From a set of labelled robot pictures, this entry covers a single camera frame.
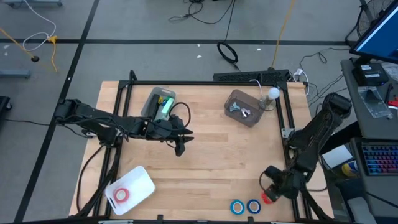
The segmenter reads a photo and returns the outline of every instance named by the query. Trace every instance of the wooden table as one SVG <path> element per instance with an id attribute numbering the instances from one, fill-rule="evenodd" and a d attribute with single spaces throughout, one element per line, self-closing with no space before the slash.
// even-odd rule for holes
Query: wooden table
<path id="1" fill-rule="evenodd" d="M 97 108 L 112 113 L 118 82 L 103 82 Z M 129 115 L 140 116 L 141 108 L 153 89 L 152 85 L 134 85 Z M 189 125 L 195 139 L 188 142 L 186 151 L 176 157 L 174 150 L 155 141 L 131 139 L 123 143 L 118 177 L 131 169 L 144 166 L 155 183 L 153 195 L 123 216 L 112 213 L 111 218 L 154 220 L 163 214 L 165 220 L 247 220 L 255 221 L 294 220 L 291 201 L 282 197 L 272 205 L 261 200 L 259 176 L 269 165 L 285 167 L 277 111 L 268 111 L 260 122 L 248 128 L 224 114 L 224 103 L 234 89 L 259 97 L 258 86 L 162 86 L 177 94 L 176 101 L 186 102 L 192 111 Z M 303 128 L 310 120 L 304 86 L 288 83 L 289 97 L 296 128 Z M 283 95 L 280 96 L 284 121 L 287 114 Z M 187 109 L 175 108 L 174 113 L 184 121 Z M 82 164 L 99 148 L 97 139 L 88 140 Z M 80 206 L 92 196 L 98 186 L 104 150 L 88 165 L 82 180 Z M 271 184 L 263 178 L 264 186 Z M 322 189 L 326 185 L 322 168 L 318 165 L 309 189 Z M 329 216 L 333 216 L 328 191 L 312 192 L 314 199 Z M 246 203 L 257 199 L 262 203 L 259 214 L 245 210 L 243 215 L 233 215 L 230 203 L 239 199 Z M 76 213 L 76 193 L 70 214 Z M 106 199 L 102 199 L 102 212 Z M 305 217 L 301 197 L 298 199 L 300 216 Z"/>

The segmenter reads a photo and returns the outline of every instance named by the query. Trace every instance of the small white ball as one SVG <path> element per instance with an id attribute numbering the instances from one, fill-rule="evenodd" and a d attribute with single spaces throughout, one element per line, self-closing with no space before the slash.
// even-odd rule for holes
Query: small white ball
<path id="1" fill-rule="evenodd" d="M 268 91 L 268 97 L 272 100 L 276 99 L 279 97 L 279 90 L 276 87 L 272 87 L 271 89 L 269 89 Z"/>

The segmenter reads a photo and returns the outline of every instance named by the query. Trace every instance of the black keyboard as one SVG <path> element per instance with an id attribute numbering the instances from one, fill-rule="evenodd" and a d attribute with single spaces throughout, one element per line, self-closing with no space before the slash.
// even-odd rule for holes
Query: black keyboard
<path id="1" fill-rule="evenodd" d="M 213 75 L 213 80 L 221 82 L 248 82 L 255 79 L 262 84 L 274 84 L 275 82 L 286 82 L 288 75 L 288 70 L 216 73 Z"/>
<path id="2" fill-rule="evenodd" d="M 398 175 L 398 143 L 363 142 L 368 175 Z"/>

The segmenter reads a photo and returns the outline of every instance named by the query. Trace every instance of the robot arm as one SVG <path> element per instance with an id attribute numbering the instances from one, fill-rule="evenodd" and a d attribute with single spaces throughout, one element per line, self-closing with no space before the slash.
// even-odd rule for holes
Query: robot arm
<path id="1" fill-rule="evenodd" d="M 269 166 L 263 172 L 273 180 L 271 186 L 267 189 L 263 188 L 266 196 L 264 201 L 275 202 L 280 196 L 293 199 L 301 192 L 319 219 L 330 219 L 311 197 L 306 183 L 316 169 L 320 149 L 350 113 L 349 99 L 336 93 L 330 93 L 325 97 L 322 110 L 305 128 L 292 131 L 285 141 L 287 148 L 294 151 L 294 156 L 288 162 L 287 168 L 281 171 L 274 166 Z"/>
<path id="2" fill-rule="evenodd" d="M 151 111 L 157 111 L 159 104 L 152 104 Z M 185 151 L 185 143 L 193 139 L 186 134 L 193 132 L 184 127 L 182 120 L 172 115 L 168 121 L 153 120 L 148 117 L 120 117 L 105 111 L 97 110 L 79 100 L 63 100 L 55 112 L 57 124 L 77 124 L 85 133 L 97 135 L 101 145 L 115 147 L 119 136 L 145 139 L 148 141 L 175 142 L 175 155 L 181 156 Z"/>

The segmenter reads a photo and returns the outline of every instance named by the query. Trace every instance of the green object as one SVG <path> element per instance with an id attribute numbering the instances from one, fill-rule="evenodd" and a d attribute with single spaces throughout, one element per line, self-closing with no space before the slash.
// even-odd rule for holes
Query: green object
<path id="1" fill-rule="evenodd" d="M 163 117 L 167 117 L 171 107 L 173 106 L 173 103 L 174 103 L 174 99 L 173 98 L 169 98 L 169 100 L 167 100 L 166 105 L 164 105 L 164 107 L 162 109 L 162 116 Z"/>

